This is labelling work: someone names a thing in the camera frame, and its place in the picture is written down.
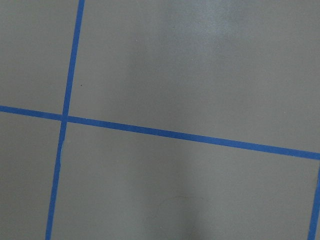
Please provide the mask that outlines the brown paper table cover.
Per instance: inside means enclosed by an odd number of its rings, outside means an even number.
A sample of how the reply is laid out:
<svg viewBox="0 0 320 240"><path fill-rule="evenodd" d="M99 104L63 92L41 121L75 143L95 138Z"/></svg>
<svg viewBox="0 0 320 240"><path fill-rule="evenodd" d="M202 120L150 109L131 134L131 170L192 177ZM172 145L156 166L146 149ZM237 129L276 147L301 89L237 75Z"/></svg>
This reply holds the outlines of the brown paper table cover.
<svg viewBox="0 0 320 240"><path fill-rule="evenodd" d="M3 240L317 240L317 0L3 0Z"/></svg>

